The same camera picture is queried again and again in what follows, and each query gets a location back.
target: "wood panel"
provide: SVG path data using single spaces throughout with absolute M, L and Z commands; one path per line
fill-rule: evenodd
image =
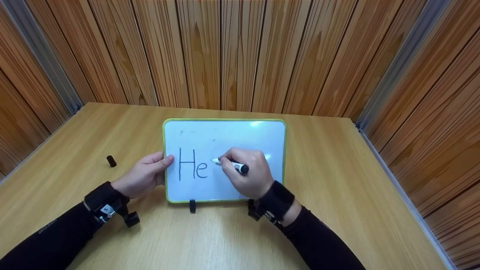
M 252 111 L 282 112 L 310 5 L 267 1 Z
M 0 171 L 11 172 L 48 135 L 48 130 L 0 71 Z
M 219 0 L 177 5 L 190 107 L 220 109 Z
M 480 267 L 479 184 L 427 217 L 425 221 L 459 270 Z
M 353 122 L 357 121 L 371 94 L 398 52 L 400 45 L 420 15 L 425 3 L 426 0 L 404 0 L 402 2 L 363 78 L 355 87 L 355 93 L 343 117 L 349 117 Z
M 87 0 L 46 1 L 97 101 L 127 103 L 115 66 Z
M 366 130 L 381 151 L 480 26 L 476 1 L 452 1 Z
M 0 69 L 44 126 L 55 131 L 70 114 L 3 8 L 0 8 Z
M 129 104 L 158 106 L 130 0 L 89 0 Z
M 160 106 L 190 106 L 174 1 L 132 1 Z
M 265 1 L 228 0 L 221 7 L 221 109 L 250 111 Z
M 47 39 L 50 48 L 53 50 L 60 65 L 65 71 L 73 88 L 78 94 L 80 100 L 86 104 L 87 102 L 95 102 L 95 96 L 88 84 L 81 67 L 78 65 L 75 56 L 70 49 L 65 36 L 63 35 L 52 11 L 44 0 L 25 0 L 30 11 L 34 15 L 40 29 Z
M 428 91 L 381 155 L 427 215 L 475 180 L 480 163 L 480 32 Z
M 401 3 L 402 0 L 359 0 L 313 115 L 344 114 Z
M 311 115 L 357 1 L 314 1 L 283 113 Z

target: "whiteboard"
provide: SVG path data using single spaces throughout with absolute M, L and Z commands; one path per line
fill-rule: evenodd
M 278 119 L 167 119 L 163 123 L 167 200 L 172 203 L 242 200 L 212 159 L 231 147 L 265 154 L 273 178 L 283 184 L 286 126 Z

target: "forearm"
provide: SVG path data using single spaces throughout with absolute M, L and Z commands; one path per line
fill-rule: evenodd
M 101 227 L 79 203 L 0 260 L 0 269 L 65 269 Z
M 282 224 L 310 269 L 365 269 L 342 239 L 297 200 Z

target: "table surface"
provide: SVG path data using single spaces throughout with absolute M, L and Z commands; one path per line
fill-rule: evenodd
M 0 257 L 104 181 L 162 149 L 167 118 L 281 118 L 285 186 L 367 269 L 445 269 L 348 118 L 88 103 L 0 186 Z M 118 163 L 110 168 L 105 159 Z M 188 205 L 164 187 L 133 200 L 140 224 L 114 217 L 72 269 L 305 269 L 293 245 L 245 202 Z

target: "wrist strap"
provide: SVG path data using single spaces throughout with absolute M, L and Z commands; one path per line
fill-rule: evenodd
M 295 196 L 286 187 L 274 181 L 267 193 L 258 199 L 260 204 L 255 212 L 260 217 L 265 215 L 271 223 L 277 225 L 279 221 L 283 220 L 283 216 L 290 209 L 294 200 Z
M 137 212 L 128 213 L 128 197 L 114 189 L 109 181 L 85 196 L 84 202 L 100 222 L 106 223 L 113 215 L 119 213 L 127 227 L 132 227 L 140 222 Z

